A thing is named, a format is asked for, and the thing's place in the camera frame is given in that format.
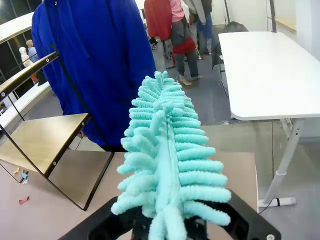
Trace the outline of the bystander in light blue shirt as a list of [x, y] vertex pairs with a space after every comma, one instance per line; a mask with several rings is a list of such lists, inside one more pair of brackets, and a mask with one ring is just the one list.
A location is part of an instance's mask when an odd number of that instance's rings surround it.
[[28, 47], [28, 56], [29, 59], [35, 63], [39, 60], [38, 55], [37, 55], [37, 51], [36, 48], [34, 47], [34, 43], [31, 39], [26, 41], [26, 45]]

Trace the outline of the black tripod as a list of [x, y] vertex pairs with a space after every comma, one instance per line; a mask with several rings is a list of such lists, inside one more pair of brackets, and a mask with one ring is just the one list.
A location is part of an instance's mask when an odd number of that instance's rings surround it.
[[230, 14], [229, 14], [229, 9], [228, 9], [228, 3], [227, 3], [227, 0], [223, 0], [223, 1], [224, 1], [224, 6], [225, 6], [227, 24], [229, 24], [231, 22], [231, 20], [230, 20]]

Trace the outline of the bystander in red jacket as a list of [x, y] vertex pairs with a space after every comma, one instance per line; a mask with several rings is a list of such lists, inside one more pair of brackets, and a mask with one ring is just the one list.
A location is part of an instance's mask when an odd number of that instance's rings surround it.
[[159, 38], [162, 42], [165, 68], [174, 68], [170, 0], [145, 0], [144, 12], [148, 35], [152, 38]]

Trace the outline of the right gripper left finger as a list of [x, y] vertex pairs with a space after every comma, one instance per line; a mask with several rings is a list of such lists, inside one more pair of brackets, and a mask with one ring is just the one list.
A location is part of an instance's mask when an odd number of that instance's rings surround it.
[[115, 215], [113, 197], [58, 240], [148, 240], [150, 219], [142, 215], [141, 207]]

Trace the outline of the person in blue hoodie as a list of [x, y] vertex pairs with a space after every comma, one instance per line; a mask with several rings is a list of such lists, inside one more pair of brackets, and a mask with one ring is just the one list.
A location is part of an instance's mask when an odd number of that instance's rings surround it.
[[31, 35], [39, 58], [55, 45], [63, 61], [90, 69], [94, 81], [87, 137], [107, 152], [122, 152], [129, 109], [156, 65], [135, 0], [42, 0]]

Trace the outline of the black stand pole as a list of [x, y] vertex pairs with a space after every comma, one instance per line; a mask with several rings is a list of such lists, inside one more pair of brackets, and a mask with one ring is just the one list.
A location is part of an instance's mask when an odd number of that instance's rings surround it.
[[271, 23], [272, 23], [272, 32], [277, 32], [276, 20], [275, 20], [275, 5], [274, 0], [269, 0], [270, 5], [270, 14], [271, 14]]

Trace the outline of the two-tier wood and black shelf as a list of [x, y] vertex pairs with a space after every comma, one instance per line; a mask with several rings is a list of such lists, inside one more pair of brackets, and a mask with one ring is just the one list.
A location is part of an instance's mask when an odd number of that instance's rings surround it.
[[[88, 107], [67, 72], [57, 47], [52, 44], [51, 48], [53, 48], [53, 52], [24, 68], [0, 85], [1, 100], [8, 97], [11, 92], [33, 74], [58, 60], [77, 98], [84, 108]], [[27, 172], [39, 173], [61, 193], [62, 190], [49, 177], [72, 141], [88, 121], [95, 122], [90, 112], [87, 111], [80, 114], [23, 120], [12, 133], [8, 133], [5, 127], [0, 124], [0, 130], [7, 137], [0, 146], [0, 160], [20, 167]]]

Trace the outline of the bystander in pink top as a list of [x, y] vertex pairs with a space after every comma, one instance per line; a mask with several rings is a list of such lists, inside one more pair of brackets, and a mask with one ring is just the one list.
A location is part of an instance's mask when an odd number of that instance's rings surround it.
[[185, 78], [185, 60], [187, 60], [190, 77], [192, 80], [198, 80], [199, 76], [196, 44], [193, 41], [189, 29], [190, 11], [183, 0], [169, 0], [171, 9], [171, 43], [173, 46], [173, 55], [175, 66], [178, 73], [178, 80], [185, 86], [192, 83]]

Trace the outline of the large white table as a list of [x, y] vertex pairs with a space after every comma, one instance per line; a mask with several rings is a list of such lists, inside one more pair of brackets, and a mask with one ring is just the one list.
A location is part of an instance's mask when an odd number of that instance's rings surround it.
[[306, 119], [320, 117], [320, 60], [281, 32], [245, 31], [218, 36], [231, 116], [240, 121], [280, 120], [288, 142], [261, 208], [290, 206], [276, 197]]

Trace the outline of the light wooden table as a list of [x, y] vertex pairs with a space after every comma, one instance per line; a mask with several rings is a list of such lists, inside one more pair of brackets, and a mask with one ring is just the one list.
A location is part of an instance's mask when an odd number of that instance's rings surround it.
[[275, 17], [276, 31], [289, 31], [292, 34], [297, 33], [297, 23], [295, 18], [291, 17]]

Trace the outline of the small white desk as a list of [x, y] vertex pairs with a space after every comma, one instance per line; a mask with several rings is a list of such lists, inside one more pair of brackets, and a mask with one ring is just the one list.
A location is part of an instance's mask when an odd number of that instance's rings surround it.
[[0, 115], [0, 125], [2, 125], [4, 128], [11, 128], [17, 124], [21, 120], [18, 111], [22, 116], [24, 116], [51, 90], [52, 88], [49, 82], [46, 82], [41, 86], [38, 86], [37, 84], [33, 86], [14, 102], [14, 106], [10, 106], [2, 115]]

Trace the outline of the bystander in white hood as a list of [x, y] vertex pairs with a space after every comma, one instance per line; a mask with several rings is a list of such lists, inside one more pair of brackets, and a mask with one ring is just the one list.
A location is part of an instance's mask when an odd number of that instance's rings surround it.
[[30, 60], [28, 54], [27, 54], [27, 50], [25, 47], [20, 47], [19, 48], [19, 52], [20, 52], [20, 56], [21, 56], [21, 60], [22, 60], [22, 64], [24, 67], [28, 67], [30, 65], [33, 64], [33, 62]]

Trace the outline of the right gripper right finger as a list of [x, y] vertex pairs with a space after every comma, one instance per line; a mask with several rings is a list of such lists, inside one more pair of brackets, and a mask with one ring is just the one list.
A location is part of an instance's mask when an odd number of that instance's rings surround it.
[[187, 188], [190, 240], [282, 240], [271, 223], [227, 188]]

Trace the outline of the bystander in grey and blue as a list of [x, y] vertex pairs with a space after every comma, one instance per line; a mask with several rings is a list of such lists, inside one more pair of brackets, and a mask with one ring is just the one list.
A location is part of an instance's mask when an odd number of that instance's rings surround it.
[[197, 15], [198, 29], [206, 38], [208, 54], [212, 54], [213, 22], [212, 22], [212, 0], [191, 0], [194, 6], [194, 13]]

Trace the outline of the teal chenille duster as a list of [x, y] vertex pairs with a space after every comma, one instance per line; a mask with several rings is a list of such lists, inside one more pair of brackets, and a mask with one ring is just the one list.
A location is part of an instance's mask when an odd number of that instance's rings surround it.
[[227, 226], [230, 216], [206, 202], [227, 203], [224, 165], [212, 160], [192, 101], [167, 72], [146, 76], [129, 110], [129, 127], [121, 145], [125, 176], [111, 212], [120, 215], [135, 207], [151, 218], [148, 240], [187, 240], [186, 219], [200, 217]]

